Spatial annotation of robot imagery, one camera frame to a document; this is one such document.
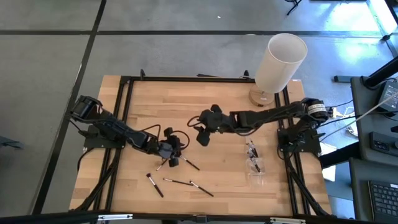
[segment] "desk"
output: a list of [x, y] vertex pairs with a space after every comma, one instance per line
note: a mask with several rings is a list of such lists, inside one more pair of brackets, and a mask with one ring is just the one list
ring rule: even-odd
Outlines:
[[[119, 86], [119, 76], [105, 76], [98, 99], [108, 111], [113, 110]], [[111, 211], [132, 213], [180, 213], [209, 215], [280, 215], [291, 216], [289, 191], [284, 162], [277, 157], [277, 122], [263, 125], [251, 136], [265, 161], [264, 187], [250, 187], [246, 181], [244, 151], [245, 138], [235, 134], [213, 134], [207, 147], [196, 142], [197, 131], [187, 127], [187, 121], [212, 104], [219, 104], [224, 113], [231, 110], [266, 110], [252, 105], [248, 93], [252, 83], [212, 82], [134, 82], [127, 124], [143, 129], [153, 124], [186, 132], [191, 143], [183, 151], [201, 171], [184, 161], [174, 168], [163, 166], [155, 171], [161, 160], [132, 149], [123, 149], [115, 185]], [[290, 101], [304, 97], [301, 81], [288, 84]], [[155, 134], [156, 129], [148, 130]], [[70, 208], [76, 208], [88, 196], [98, 181], [104, 149], [94, 149], [83, 158], [77, 176]], [[322, 170], [317, 158], [301, 153], [305, 183], [317, 202], [331, 212]], [[146, 174], [151, 172], [164, 193], [161, 198]], [[215, 197], [195, 187], [163, 181], [192, 179]], [[296, 188], [298, 207], [302, 212], [299, 189]], [[103, 198], [106, 198], [107, 186]]]
[[372, 222], [373, 215], [368, 181], [398, 183], [397, 167], [350, 159], [349, 169], [351, 172], [355, 217], [357, 220]]
[[[359, 77], [351, 79], [351, 89], [353, 92], [355, 114], [364, 114], [376, 105], [375, 102], [379, 89], [368, 90], [362, 85]], [[398, 138], [398, 133], [390, 131], [391, 127], [398, 125], [398, 122], [376, 114], [365, 116], [357, 121], [356, 125], [358, 127], [359, 151], [362, 159], [398, 166], [398, 157], [377, 152], [370, 148], [369, 143], [369, 133], [372, 131]]]

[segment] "keyboard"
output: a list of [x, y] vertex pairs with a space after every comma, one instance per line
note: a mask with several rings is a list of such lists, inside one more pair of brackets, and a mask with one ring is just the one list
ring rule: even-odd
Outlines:
[[369, 181], [373, 221], [398, 223], [398, 184]]

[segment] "white cable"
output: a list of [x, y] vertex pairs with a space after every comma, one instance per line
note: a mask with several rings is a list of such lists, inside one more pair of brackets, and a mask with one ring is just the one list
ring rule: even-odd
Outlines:
[[378, 105], [374, 106], [372, 109], [368, 110], [365, 114], [362, 114], [362, 116], [358, 117], [357, 119], [355, 119], [353, 122], [351, 122], [350, 124], [347, 124], [346, 126], [337, 129], [336, 131], [333, 131], [332, 133], [326, 135], [320, 142], [322, 142], [323, 140], [325, 140], [327, 137], [331, 136], [332, 134], [335, 134], [336, 132], [347, 128], [348, 126], [350, 126], [351, 124], [353, 124], [354, 122], [359, 121], [360, 119], [362, 119], [363, 117], [365, 117], [366, 115], [368, 115], [370, 112], [374, 111], [376, 108], [378, 108], [380, 105], [384, 104], [385, 102], [389, 101], [391, 98], [395, 97], [396, 95], [398, 95], [398, 91], [396, 93], [394, 93], [392, 96], [388, 97], [387, 99], [383, 100], [381, 103], [379, 103]]

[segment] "cylindrical lamp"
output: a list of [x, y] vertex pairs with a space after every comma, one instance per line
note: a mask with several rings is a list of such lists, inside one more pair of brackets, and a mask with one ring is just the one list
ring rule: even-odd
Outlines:
[[269, 42], [256, 73], [256, 84], [249, 98], [256, 106], [274, 101], [274, 94], [282, 91], [307, 56], [305, 42], [293, 34], [277, 34]]

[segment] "gray floor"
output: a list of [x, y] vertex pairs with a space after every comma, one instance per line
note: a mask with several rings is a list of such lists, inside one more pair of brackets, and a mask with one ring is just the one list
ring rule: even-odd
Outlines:
[[[92, 28], [100, 1], [0, 1], [0, 29]], [[108, 1], [101, 30], [345, 30], [377, 31], [365, 2], [303, 0]], [[335, 75], [369, 75], [392, 59], [378, 38], [302, 37], [308, 56], [294, 78], [309, 97], [336, 105], [351, 99], [348, 84]], [[97, 36], [80, 94], [96, 97], [103, 75], [186, 75], [238, 77], [255, 74], [270, 36]], [[0, 35], [0, 135], [22, 141], [22, 151], [0, 150], [0, 217], [29, 212], [36, 185], [75, 81], [87, 36]], [[337, 126], [321, 129], [326, 133]], [[345, 131], [327, 143], [343, 147], [356, 138]], [[68, 210], [83, 138], [69, 128], [44, 212]], [[348, 166], [337, 167], [328, 192], [350, 192]]]

